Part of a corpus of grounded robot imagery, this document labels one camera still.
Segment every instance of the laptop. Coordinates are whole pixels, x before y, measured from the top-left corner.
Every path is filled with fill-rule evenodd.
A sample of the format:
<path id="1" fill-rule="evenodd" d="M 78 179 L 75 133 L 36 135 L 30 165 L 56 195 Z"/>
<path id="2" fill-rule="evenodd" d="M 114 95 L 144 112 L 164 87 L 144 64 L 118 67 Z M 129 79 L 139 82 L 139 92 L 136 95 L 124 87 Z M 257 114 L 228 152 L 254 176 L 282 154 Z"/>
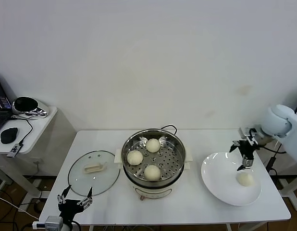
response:
<path id="1" fill-rule="evenodd" d="M 12 115 L 11 104 L 4 93 L 4 90 L 0 84 L 0 129 L 8 121 Z"/>

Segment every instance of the wooden floor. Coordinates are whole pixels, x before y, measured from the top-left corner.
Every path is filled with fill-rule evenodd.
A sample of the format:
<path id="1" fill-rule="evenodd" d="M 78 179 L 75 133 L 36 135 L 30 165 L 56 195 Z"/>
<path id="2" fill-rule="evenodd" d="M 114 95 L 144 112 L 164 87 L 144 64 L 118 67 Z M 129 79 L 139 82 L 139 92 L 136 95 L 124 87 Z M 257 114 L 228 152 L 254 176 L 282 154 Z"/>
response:
<path id="1" fill-rule="evenodd" d="M 40 188 L 42 188 L 45 191 L 50 191 L 52 186 L 54 184 L 54 180 L 43 180 Z M 22 201 L 22 198 L 25 196 L 25 191 L 22 189 L 18 184 L 15 182 L 12 185 L 6 186 L 3 189 L 11 198 L 12 202 L 14 205 L 20 204 Z M 0 192 L 0 196 L 7 200 L 11 201 L 11 199 L 8 197 L 3 192 Z M 297 211 L 294 210 L 292 207 L 291 203 L 289 202 L 288 199 L 284 199 L 291 215 L 292 218 L 290 220 L 286 221 L 277 221 L 277 222 L 269 222 L 268 225 L 263 225 L 256 229 L 256 231 L 297 231 Z M 44 206 L 44 202 L 40 202 L 37 204 L 37 209 L 41 210 Z M 11 209 L 11 205 L 3 202 L 0 200 L 0 219 L 9 212 Z M 38 217 L 39 214 L 34 211 L 34 205 L 31 204 L 27 210 L 30 214 Z M 13 222 L 17 224 L 17 227 L 14 226 L 11 223 L 8 222 Z M 15 208 L 12 208 L 10 213 L 2 220 L 4 223 L 0 223 L 0 231 L 17 231 L 21 230 L 22 227 L 26 224 L 30 224 L 34 221 L 34 218 L 31 218 L 28 216 L 26 213 L 19 213 L 16 211 Z M 236 231 L 238 228 L 238 224 L 231 224 L 232 230 Z M 89 227 L 88 226 L 83 226 L 82 230 L 83 231 L 88 231 Z M 25 228 L 23 231 L 30 231 L 32 228 Z M 94 228 L 95 231 L 149 231 L 149 230 L 154 230 L 154 231 L 226 231 L 226 226 L 225 225 L 184 225 L 184 226 L 150 226 L 150 227 L 122 227 L 122 226 L 108 226 L 108 227 L 103 227 L 103 226 L 96 226 Z"/>

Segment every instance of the steamed bun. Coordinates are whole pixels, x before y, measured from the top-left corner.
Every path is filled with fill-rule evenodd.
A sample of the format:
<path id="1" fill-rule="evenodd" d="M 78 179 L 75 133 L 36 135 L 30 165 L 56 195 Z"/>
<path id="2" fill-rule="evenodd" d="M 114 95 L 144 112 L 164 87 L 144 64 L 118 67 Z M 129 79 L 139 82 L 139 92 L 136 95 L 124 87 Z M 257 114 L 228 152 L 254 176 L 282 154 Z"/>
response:
<path id="1" fill-rule="evenodd" d="M 160 142 L 159 140 L 157 139 L 150 139 L 147 141 L 147 150 L 150 152 L 150 153 L 155 153 L 155 152 L 158 152 L 158 150 L 160 149 Z"/>
<path id="2" fill-rule="evenodd" d="M 130 165 L 139 165 L 143 160 L 143 155 L 137 150 L 133 150 L 127 154 L 127 162 Z"/>
<path id="3" fill-rule="evenodd" d="M 160 179 L 160 169 L 155 165 L 149 165 L 144 170 L 144 177 L 148 181 L 157 181 Z"/>
<path id="4" fill-rule="evenodd" d="M 242 186 L 249 187 L 254 185 L 253 176 L 249 173 L 246 173 L 246 172 L 239 173 L 236 179 L 238 183 L 240 183 Z"/>

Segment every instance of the white table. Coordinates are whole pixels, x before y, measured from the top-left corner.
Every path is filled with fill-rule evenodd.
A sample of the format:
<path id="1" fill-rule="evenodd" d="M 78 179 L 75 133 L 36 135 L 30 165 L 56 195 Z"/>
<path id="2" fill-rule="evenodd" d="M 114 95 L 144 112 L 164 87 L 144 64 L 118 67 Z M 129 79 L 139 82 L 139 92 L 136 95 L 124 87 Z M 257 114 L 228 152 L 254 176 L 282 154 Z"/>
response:
<path id="1" fill-rule="evenodd" d="M 72 164 L 82 155 L 93 150 L 115 153 L 135 131 L 79 131 L 61 167 L 39 223 L 48 216 L 59 215 L 57 195 L 68 186 L 67 177 Z M 263 222 L 290 219 L 291 215 L 255 154 L 253 169 L 261 178 L 260 198 L 248 206 L 228 205 L 214 197 L 204 185 L 200 166 L 204 158 L 214 152 L 228 151 L 232 140 L 239 139 L 236 129 L 179 130 L 177 136 L 188 147 L 194 161 L 185 170 L 174 191 L 162 199 L 139 200 L 124 172 L 106 192 L 93 197 L 93 204 L 74 220 L 81 225 L 168 225 L 244 223 L 241 230 L 253 230 Z M 83 199 L 70 190 L 67 198 Z"/>
<path id="2" fill-rule="evenodd" d="M 45 128 L 48 126 L 50 121 L 53 119 L 54 115 L 57 113 L 56 107 L 49 107 L 50 113 L 47 117 L 43 119 L 37 120 L 29 120 L 30 124 L 33 127 L 32 132 L 25 138 L 24 145 L 19 151 L 18 155 L 23 155 L 32 150 L 36 142 L 38 141 L 39 137 L 44 132 Z M 31 129 L 28 123 L 24 120 L 9 120 L 1 129 L 0 134 L 2 131 L 8 128 L 18 128 L 18 133 L 16 136 L 16 140 L 9 144 L 2 144 L 0 141 L 0 170 L 4 172 L 7 176 L 9 176 L 12 180 L 18 183 L 21 187 L 23 187 L 29 194 L 23 200 L 23 203 L 29 203 L 32 198 L 39 197 L 41 195 L 41 191 L 38 190 L 36 187 L 39 185 L 40 180 L 35 180 L 32 184 L 30 183 L 25 177 L 23 177 L 22 173 L 10 165 L 7 161 L 6 154 L 10 152 L 12 147 L 18 143 Z M 42 193 L 42 198 L 47 198 L 48 192 Z"/>

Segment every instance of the steamer basket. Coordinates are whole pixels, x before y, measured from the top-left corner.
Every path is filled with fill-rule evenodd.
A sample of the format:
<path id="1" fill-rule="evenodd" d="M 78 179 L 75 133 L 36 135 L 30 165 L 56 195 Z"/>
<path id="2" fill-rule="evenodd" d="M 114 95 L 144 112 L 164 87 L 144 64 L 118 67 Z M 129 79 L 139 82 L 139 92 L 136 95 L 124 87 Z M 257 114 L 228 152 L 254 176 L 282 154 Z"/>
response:
<path id="1" fill-rule="evenodd" d="M 146 150 L 149 139 L 158 139 L 161 148 L 156 153 Z M 138 150 L 143 155 L 140 165 L 132 166 L 127 162 L 127 154 Z M 132 135 L 123 145 L 121 158 L 126 175 L 137 185 L 148 189 L 160 189 L 174 183 L 184 169 L 186 152 L 180 139 L 172 133 L 161 129 L 147 129 Z M 159 181 L 148 181 L 144 170 L 148 165 L 155 165 L 161 170 Z"/>

